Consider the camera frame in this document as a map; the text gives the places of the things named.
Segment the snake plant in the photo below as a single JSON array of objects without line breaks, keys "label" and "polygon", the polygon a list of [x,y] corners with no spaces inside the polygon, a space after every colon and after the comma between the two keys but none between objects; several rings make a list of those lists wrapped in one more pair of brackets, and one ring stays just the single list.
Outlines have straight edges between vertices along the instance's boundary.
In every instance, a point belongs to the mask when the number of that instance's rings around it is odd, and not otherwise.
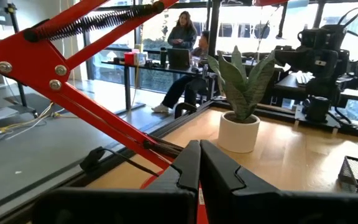
[{"label": "snake plant", "polygon": [[224,59],[221,52],[218,52],[218,55],[218,60],[208,56],[209,67],[220,77],[223,92],[236,116],[235,122],[249,123],[247,119],[262,100],[273,76],[274,51],[254,66],[249,76],[242,65],[241,53],[237,46],[231,55],[231,63]]}]

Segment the red box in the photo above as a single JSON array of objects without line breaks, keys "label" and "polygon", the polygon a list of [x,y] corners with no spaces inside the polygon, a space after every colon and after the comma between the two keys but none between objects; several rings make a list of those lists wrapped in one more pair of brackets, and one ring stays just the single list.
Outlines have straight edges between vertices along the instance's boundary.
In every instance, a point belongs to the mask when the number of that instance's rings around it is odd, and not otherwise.
[{"label": "red box", "polygon": [[125,52],[124,61],[126,65],[134,65],[135,53],[134,52]]}]

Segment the white pot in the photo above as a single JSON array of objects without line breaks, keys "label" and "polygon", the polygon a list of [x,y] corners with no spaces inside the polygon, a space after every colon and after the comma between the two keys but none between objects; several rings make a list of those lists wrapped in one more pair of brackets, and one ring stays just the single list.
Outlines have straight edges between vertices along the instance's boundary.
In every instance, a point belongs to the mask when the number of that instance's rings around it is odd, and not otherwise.
[{"label": "white pot", "polygon": [[226,114],[234,114],[234,112],[228,111],[221,116],[218,145],[231,152],[252,152],[258,135],[260,119],[251,115],[250,119],[253,119],[254,122],[242,124],[226,119]]}]

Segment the jeans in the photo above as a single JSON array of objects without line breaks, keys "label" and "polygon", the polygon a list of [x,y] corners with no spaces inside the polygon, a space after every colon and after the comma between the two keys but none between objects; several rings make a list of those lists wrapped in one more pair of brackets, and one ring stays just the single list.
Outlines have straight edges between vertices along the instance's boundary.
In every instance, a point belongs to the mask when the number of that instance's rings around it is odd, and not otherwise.
[{"label": "jeans", "polygon": [[172,83],[162,104],[166,107],[173,108],[178,103],[183,91],[185,92],[185,103],[196,105],[197,92],[206,88],[206,82],[202,78],[194,78],[187,75],[182,76]]}]

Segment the white sneaker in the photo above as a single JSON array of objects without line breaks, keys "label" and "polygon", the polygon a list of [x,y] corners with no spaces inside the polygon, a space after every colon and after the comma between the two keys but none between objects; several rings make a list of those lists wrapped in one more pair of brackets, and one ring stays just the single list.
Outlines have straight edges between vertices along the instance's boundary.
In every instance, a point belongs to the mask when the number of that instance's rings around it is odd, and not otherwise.
[{"label": "white sneaker", "polygon": [[166,106],[164,106],[163,104],[160,104],[154,108],[152,108],[152,111],[156,112],[156,113],[168,113],[169,108],[167,108]]}]

